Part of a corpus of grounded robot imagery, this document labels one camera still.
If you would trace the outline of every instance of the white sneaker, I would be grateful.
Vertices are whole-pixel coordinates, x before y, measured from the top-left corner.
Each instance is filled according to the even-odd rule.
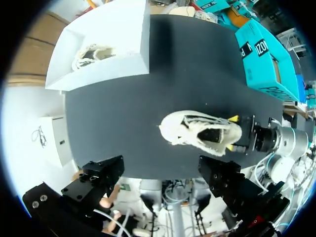
[[[100,46],[97,44],[89,45],[88,47],[79,50],[71,67],[76,71],[96,61],[112,57],[114,56],[112,51],[113,49],[111,47]]]
[[[241,127],[227,119],[190,110],[167,115],[159,129],[172,145],[192,145],[218,157],[242,135]]]

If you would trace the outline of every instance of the white box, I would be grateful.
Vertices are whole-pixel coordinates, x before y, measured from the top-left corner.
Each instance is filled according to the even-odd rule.
[[[46,89],[73,90],[99,81],[149,73],[147,0],[115,0],[79,17],[62,31],[50,59]],[[75,55],[91,43],[115,56],[72,70]]]
[[[41,117],[39,126],[46,140],[42,150],[43,159],[62,168],[73,159],[66,118],[64,116]]]

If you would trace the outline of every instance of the person's arm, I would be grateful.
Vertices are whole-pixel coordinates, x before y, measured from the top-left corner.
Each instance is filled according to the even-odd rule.
[[[122,216],[122,214],[119,212],[119,213],[114,215],[113,219],[117,221],[121,216]],[[109,225],[107,226],[107,228],[104,228],[102,230],[102,232],[107,233],[107,234],[112,234],[113,230],[115,229],[116,226],[117,226],[117,224],[115,223],[115,221],[111,221],[109,223]]]
[[[114,190],[109,197],[103,197],[100,200],[100,205],[104,208],[111,208],[113,202],[117,199],[119,194],[119,185],[114,186]]]
[[[83,174],[83,170],[82,170],[82,169],[79,170],[77,173],[75,173],[75,174],[73,175],[73,177],[71,178],[71,181],[73,182],[73,181],[75,181],[76,179],[78,179],[80,174]]]

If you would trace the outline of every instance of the screw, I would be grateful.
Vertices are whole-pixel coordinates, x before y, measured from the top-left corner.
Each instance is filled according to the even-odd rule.
[[[39,204],[39,202],[38,201],[33,201],[33,203],[32,203],[32,207],[35,209],[35,208],[38,208],[38,206],[39,206],[40,204]]]
[[[46,195],[42,195],[39,198],[41,201],[46,201],[47,200],[47,196]]]

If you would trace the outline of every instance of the silver motor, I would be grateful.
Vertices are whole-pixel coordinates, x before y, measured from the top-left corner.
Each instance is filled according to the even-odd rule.
[[[278,126],[275,130],[276,143],[273,151],[276,155],[297,160],[307,152],[309,142],[306,132],[281,126]]]

